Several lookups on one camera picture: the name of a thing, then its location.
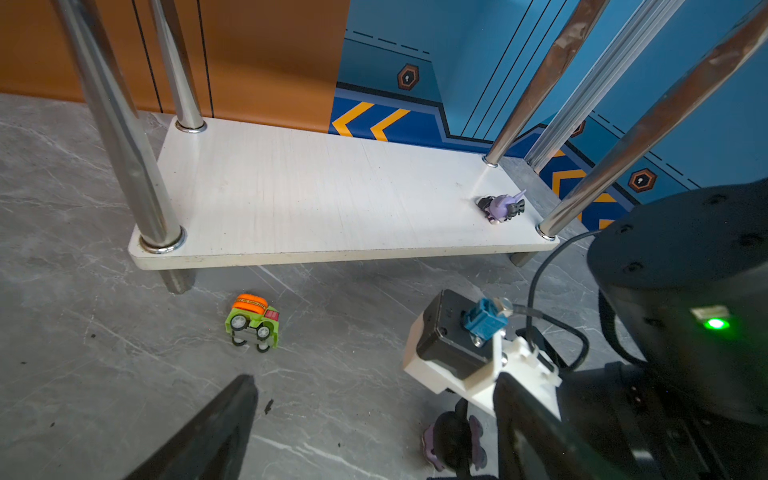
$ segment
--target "brown hexagon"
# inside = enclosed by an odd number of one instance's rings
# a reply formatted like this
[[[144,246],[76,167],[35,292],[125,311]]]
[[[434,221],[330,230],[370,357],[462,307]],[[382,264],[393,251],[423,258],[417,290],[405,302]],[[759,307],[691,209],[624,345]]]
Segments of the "brown hexagon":
[[[402,90],[411,90],[419,83],[419,67],[407,64],[397,74],[397,86]]]
[[[584,127],[587,126],[587,121],[582,120],[578,127],[576,127],[576,130],[574,130],[574,133],[571,134],[571,138],[578,137],[579,135],[584,133]]]
[[[656,179],[659,176],[647,168],[636,171],[629,177],[629,187],[640,193],[647,192],[656,184]]]

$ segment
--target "metal pole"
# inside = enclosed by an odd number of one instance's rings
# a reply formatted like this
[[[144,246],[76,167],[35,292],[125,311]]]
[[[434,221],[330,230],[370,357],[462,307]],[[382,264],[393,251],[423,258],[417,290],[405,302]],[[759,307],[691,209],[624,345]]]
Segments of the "metal pole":
[[[498,161],[507,153],[525,124],[531,120],[536,109],[568,69],[607,4],[608,0],[581,0],[576,5],[573,14],[539,65],[531,83],[509,115],[501,133],[493,142],[491,150],[483,157],[485,163],[492,167],[498,166]]]
[[[151,4],[165,71],[174,96],[176,127],[190,133],[201,132],[205,130],[206,124],[197,103],[176,5],[174,0],[151,0]]]
[[[154,253],[180,247],[184,229],[170,205],[152,147],[114,59],[94,0],[51,3],[64,27],[85,99],[115,177],[141,232],[141,245]],[[189,278],[189,273],[181,275],[176,270],[168,275]],[[174,293],[182,293],[191,283],[177,282],[177,287],[183,290]]]
[[[689,70],[619,140],[589,174],[538,225],[557,235],[638,159],[714,93],[768,39],[768,0],[763,0]]]
[[[645,0],[525,155],[540,174],[685,0]]]

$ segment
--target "purple toy figurine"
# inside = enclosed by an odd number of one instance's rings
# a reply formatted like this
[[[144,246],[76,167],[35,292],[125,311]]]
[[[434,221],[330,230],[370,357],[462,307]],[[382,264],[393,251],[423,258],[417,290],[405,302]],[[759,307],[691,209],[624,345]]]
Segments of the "purple toy figurine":
[[[478,200],[478,207],[485,213],[488,221],[496,225],[505,222],[525,211],[525,190],[517,195],[499,195],[498,197],[483,197]]]

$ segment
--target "orange wall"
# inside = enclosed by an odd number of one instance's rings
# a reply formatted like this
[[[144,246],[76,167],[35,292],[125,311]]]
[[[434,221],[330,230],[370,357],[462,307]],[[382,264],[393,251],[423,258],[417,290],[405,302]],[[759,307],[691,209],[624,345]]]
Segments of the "orange wall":
[[[137,108],[172,113],[149,1],[96,3]],[[176,6],[203,115],[328,130],[349,0],[176,0]],[[0,2],[0,45],[0,91],[82,101],[49,0]]]

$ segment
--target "floor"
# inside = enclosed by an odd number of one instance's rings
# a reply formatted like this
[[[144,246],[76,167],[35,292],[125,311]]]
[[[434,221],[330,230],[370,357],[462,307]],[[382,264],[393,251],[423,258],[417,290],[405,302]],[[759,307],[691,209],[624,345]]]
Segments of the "floor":
[[[169,117],[142,118],[157,152]],[[527,166],[503,167],[540,211],[555,205]],[[172,296],[128,257],[133,226],[84,105],[0,95],[4,478],[123,478],[242,372],[260,402],[241,478],[435,475],[419,436],[457,398],[402,371],[409,327],[440,289],[522,302],[543,257],[521,269],[505,255],[209,269]],[[548,268],[536,306],[584,329],[582,368],[596,368],[617,357],[599,333],[586,242]],[[223,322],[242,292],[280,310],[281,348],[231,345]],[[575,357],[576,339],[542,329]],[[494,420],[470,411],[495,474]]]

